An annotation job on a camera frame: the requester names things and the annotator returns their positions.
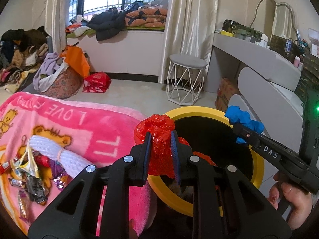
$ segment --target stool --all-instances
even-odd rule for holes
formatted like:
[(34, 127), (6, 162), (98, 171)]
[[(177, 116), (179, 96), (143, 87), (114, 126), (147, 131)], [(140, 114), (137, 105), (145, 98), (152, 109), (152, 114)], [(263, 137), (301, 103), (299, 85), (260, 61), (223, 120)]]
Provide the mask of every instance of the stool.
[[(203, 88), (205, 77), (203, 71), (207, 66), (206, 61), (184, 54), (174, 54), (169, 58), (171, 62), (166, 83), (168, 100), (181, 106), (193, 105)], [(196, 70), (199, 70), (199, 73), (194, 78)]]

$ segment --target black down jacket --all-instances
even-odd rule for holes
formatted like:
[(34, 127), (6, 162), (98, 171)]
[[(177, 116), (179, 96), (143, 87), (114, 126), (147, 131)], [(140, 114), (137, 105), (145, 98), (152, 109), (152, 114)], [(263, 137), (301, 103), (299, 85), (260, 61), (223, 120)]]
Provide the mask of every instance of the black down jacket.
[(106, 11), (95, 15), (89, 24), (89, 28), (96, 30), (96, 40), (101, 41), (116, 36), (125, 27), (125, 15), (127, 12)]

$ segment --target orange shopping bag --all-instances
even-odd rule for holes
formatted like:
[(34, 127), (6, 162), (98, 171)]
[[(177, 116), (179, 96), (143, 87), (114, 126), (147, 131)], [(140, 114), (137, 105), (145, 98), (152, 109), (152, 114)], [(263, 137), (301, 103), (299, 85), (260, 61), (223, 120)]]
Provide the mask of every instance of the orange shopping bag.
[(83, 78), (90, 75), (89, 63), (80, 47), (67, 45), (60, 56), (65, 57), (65, 62)]

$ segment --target crumpled blue plastic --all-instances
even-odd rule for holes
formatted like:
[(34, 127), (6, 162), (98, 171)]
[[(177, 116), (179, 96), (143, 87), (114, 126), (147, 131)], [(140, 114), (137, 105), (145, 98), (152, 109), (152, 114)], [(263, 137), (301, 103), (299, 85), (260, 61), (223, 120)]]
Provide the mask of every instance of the crumpled blue plastic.
[[(265, 128), (263, 123), (256, 120), (251, 120), (250, 114), (248, 112), (241, 111), (238, 106), (230, 106), (225, 113), (225, 117), (229, 119), (229, 123), (241, 123), (259, 134), (261, 134)], [(246, 144), (246, 141), (240, 137), (237, 137), (236, 143)]]

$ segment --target mirror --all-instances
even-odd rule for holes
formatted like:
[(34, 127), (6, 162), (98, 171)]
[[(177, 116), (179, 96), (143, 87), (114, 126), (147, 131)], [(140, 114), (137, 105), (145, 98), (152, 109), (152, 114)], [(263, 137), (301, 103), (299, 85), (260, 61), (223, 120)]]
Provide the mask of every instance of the mirror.
[(250, 27), (261, 31), (269, 38), (272, 35), (300, 42), (300, 34), (295, 26), (295, 16), (288, 3), (275, 0), (261, 0), (256, 8)]

